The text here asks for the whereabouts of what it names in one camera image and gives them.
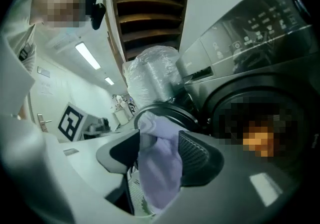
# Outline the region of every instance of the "purple cloth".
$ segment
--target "purple cloth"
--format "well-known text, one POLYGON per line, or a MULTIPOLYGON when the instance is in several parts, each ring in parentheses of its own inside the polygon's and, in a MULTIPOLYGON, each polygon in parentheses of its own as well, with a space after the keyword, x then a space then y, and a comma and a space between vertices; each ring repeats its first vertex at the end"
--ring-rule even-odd
POLYGON ((140 184, 146 202, 155 213, 159 213, 180 189, 182 160, 178 153, 179 131, 186 129, 151 112, 142 114, 138 127, 141 140, 138 155, 140 184), (155 141, 155 137, 156 142, 150 144, 150 139, 155 141))

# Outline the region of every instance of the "laundry basket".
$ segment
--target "laundry basket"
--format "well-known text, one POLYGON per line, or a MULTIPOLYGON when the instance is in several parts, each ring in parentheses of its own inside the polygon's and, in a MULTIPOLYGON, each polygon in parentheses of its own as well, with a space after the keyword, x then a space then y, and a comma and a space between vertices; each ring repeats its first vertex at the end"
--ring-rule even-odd
POLYGON ((127 176, 134 216, 150 218, 151 220, 155 214, 151 211, 150 206, 145 201, 144 193, 140 186, 139 171, 135 168, 133 168, 133 170, 130 169, 127 176))

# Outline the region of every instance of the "clear plastic wrap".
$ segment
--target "clear plastic wrap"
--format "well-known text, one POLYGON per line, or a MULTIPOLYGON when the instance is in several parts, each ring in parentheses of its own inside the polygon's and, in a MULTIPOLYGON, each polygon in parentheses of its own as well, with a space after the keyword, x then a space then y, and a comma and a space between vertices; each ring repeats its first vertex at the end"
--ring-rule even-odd
POLYGON ((128 93, 138 108, 154 102, 166 102, 183 87, 176 68, 179 52, 173 47, 146 49, 129 66, 125 74, 128 93))

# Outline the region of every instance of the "paper notice on door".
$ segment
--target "paper notice on door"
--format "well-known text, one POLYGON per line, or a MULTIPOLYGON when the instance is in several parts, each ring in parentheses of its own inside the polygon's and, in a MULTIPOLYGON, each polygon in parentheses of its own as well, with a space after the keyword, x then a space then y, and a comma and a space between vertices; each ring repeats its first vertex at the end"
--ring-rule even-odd
POLYGON ((37 91, 39 95, 46 95, 46 96, 54 96, 55 93, 55 80, 54 78, 48 78, 41 74, 38 74, 37 79, 37 91))

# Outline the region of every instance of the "ceiling light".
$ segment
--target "ceiling light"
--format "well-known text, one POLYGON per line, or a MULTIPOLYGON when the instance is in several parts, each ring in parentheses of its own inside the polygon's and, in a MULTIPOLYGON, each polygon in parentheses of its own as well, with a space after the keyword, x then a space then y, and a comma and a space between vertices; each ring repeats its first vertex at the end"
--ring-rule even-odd
POLYGON ((86 45, 81 42, 78 45, 75 46, 76 49, 79 51, 79 53, 84 57, 84 59, 95 69, 98 70, 101 68, 101 66, 98 64, 98 62, 95 60, 95 58, 92 56, 90 51, 87 49, 86 45))
POLYGON ((108 77, 105 78, 106 82, 108 82, 111 86, 114 85, 114 82, 108 77))

